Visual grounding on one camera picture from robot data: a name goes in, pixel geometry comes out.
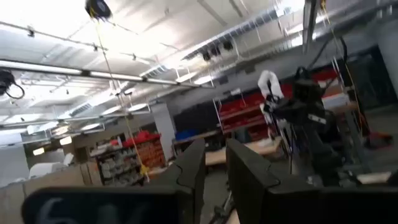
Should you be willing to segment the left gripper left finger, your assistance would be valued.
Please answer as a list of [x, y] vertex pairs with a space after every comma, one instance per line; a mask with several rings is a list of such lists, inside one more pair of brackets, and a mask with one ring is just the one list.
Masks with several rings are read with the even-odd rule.
[[23, 202], [24, 224], [199, 224], [205, 142], [197, 139], [142, 187], [46, 187]]

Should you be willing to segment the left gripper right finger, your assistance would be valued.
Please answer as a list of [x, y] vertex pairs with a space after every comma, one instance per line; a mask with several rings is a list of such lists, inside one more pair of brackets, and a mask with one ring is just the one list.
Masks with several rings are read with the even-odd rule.
[[226, 165], [240, 224], [398, 224], [398, 187], [316, 187], [235, 139]]

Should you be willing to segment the wooden workbench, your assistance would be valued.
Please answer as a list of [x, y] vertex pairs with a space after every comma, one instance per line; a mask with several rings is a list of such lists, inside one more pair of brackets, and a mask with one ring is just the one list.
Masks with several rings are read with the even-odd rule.
[[[189, 138], [186, 138], [183, 140], [174, 141], [173, 148], [174, 148], [175, 154], [178, 154], [177, 146], [180, 144], [183, 144], [186, 142], [192, 142], [196, 139], [204, 139], [206, 137], [215, 136], [219, 133], [220, 133], [219, 131], [210, 131], [210, 132], [192, 136], [192, 137], [189, 137]], [[250, 148], [252, 151], [264, 156], [264, 155], [276, 153], [278, 148], [280, 148], [281, 144], [282, 144], [282, 138], [278, 136], [278, 137], [275, 137], [274, 140], [265, 139], [265, 140], [260, 140], [260, 141], [249, 142], [244, 145], [246, 147]], [[219, 149], [217, 151], [207, 152], [205, 156], [206, 156], [206, 166], [224, 164], [226, 162], [226, 148], [222, 147], [221, 149]]]

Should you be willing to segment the rack with orange bins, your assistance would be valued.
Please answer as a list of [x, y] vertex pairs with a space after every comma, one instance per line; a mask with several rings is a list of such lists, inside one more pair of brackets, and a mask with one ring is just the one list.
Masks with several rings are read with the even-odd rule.
[[160, 134], [141, 131], [136, 137], [125, 140], [122, 145], [124, 147], [136, 147], [141, 161], [146, 167], [164, 167], [165, 156], [160, 137]]

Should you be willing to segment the white building column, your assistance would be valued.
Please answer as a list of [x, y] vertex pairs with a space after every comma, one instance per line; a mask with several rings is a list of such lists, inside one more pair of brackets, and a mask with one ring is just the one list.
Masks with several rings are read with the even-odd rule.
[[160, 134], [160, 142], [165, 160], [174, 156], [172, 141], [175, 138], [174, 118], [169, 111], [167, 103], [159, 103], [151, 106], [156, 128]]

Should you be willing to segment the rack with white items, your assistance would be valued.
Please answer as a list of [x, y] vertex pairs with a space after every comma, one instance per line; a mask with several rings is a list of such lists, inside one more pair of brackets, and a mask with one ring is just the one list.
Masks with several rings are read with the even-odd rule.
[[142, 185], [141, 163], [135, 150], [123, 147], [95, 156], [101, 183], [104, 186]]

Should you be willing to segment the rack with red bins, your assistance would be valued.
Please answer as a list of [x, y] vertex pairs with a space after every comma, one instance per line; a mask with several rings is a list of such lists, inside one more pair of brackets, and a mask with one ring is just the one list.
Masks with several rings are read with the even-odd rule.
[[[326, 100], [343, 92], [336, 72], [330, 68], [315, 73], [313, 80], [318, 82], [320, 86], [325, 86], [330, 80], [333, 80], [333, 83], [322, 96], [323, 104], [326, 107], [330, 106]], [[236, 137], [240, 130], [243, 131], [243, 136], [249, 138], [249, 142], [268, 138], [268, 124], [262, 116], [260, 108], [264, 101], [265, 98], [261, 91], [256, 88], [249, 93], [239, 95], [235, 100], [218, 103], [216, 107], [223, 134], [226, 137]]]

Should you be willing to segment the brown cardboard boxes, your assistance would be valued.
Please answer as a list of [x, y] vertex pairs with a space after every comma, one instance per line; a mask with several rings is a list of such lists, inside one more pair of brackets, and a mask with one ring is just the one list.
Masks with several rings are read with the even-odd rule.
[[16, 182], [0, 188], [0, 224], [23, 224], [21, 206], [32, 192], [45, 187], [102, 186], [94, 162], [78, 164], [42, 177]]

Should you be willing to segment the white machine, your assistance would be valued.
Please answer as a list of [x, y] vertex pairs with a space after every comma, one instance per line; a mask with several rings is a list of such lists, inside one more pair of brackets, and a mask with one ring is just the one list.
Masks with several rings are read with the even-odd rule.
[[42, 177], [44, 175], [58, 172], [62, 169], [65, 169], [72, 163], [73, 158], [74, 158], [74, 155], [72, 153], [68, 153], [65, 156], [63, 162], [37, 163], [30, 168], [29, 178], [32, 179], [32, 178], [36, 178], [36, 177]]

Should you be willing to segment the long ceiling light bar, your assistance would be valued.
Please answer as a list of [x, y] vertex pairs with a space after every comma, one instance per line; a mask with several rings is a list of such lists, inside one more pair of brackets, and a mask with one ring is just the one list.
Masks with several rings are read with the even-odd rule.
[[22, 72], [35, 72], [35, 73], [45, 73], [51, 75], [66, 75], [73, 77], [86, 77], [86, 78], [100, 78], [106, 80], [117, 80], [117, 81], [128, 81], [128, 82], [136, 82], [136, 83], [150, 83], [154, 85], [169, 85], [169, 86], [184, 86], [189, 88], [214, 88], [211, 85], [198, 85], [193, 83], [180, 83], [176, 81], [170, 80], [161, 80], [156, 78], [144, 78], [138, 77], [134, 75], [125, 75], [125, 74], [117, 74], [109, 72], [97, 72], [97, 71], [89, 71], [89, 70], [80, 70], [76, 68], [67, 68], [67, 67], [56, 67], [53, 65], [44, 65], [38, 63], [29, 63], [29, 62], [20, 62], [14, 60], [5, 60], [0, 59], [0, 68], [7, 68], [10, 70], [17, 70]]

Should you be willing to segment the grey metal frame post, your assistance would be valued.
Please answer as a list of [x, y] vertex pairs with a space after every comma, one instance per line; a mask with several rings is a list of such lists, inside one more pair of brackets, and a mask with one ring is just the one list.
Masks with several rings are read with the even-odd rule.
[[305, 0], [302, 22], [302, 51], [304, 54], [308, 52], [309, 46], [313, 40], [312, 36], [319, 8], [320, 0]]

